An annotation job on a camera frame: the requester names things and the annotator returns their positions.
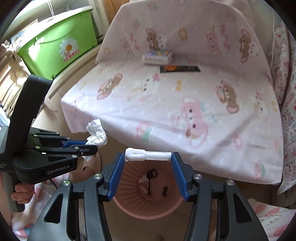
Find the yellow flower center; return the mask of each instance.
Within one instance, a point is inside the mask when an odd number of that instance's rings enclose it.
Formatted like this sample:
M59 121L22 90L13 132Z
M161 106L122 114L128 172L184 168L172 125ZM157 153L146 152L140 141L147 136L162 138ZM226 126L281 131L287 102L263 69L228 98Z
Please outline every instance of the yellow flower center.
M71 44L68 44L68 45L66 46L66 51L71 51L71 49L72 49L72 45L71 45Z

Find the pink plastic basket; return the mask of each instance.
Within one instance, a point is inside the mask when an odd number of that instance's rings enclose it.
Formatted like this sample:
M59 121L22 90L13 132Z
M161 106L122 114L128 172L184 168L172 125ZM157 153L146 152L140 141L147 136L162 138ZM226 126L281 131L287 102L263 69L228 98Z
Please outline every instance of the pink plastic basket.
M139 183L139 179L153 169L157 171L157 177L150 179L151 195L148 196L148 181ZM164 187L168 188L166 196L163 196ZM171 164L167 161L126 162L113 199L128 215L145 220L164 217L183 201Z

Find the small colorful box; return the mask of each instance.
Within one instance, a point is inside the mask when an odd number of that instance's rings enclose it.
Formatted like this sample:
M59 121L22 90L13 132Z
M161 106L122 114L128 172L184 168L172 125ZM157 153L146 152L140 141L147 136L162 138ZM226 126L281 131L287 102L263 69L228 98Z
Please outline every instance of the small colorful box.
M142 55L144 64L169 65L173 61L173 52L167 50L150 50Z

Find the human hand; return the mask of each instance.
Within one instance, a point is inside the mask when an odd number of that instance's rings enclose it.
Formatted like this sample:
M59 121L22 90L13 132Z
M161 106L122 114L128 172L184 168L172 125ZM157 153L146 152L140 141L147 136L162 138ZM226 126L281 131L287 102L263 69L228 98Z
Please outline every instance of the human hand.
M34 184L19 183L15 185L15 191L11 194L11 198L19 204L29 203L35 192Z

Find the green plastic bin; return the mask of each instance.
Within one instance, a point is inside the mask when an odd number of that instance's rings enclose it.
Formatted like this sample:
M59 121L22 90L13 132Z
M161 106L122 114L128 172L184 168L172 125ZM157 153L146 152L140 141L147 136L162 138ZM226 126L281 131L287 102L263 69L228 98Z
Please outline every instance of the green plastic bin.
M16 51L32 74L53 80L63 69L98 42L91 6L45 19L30 30Z

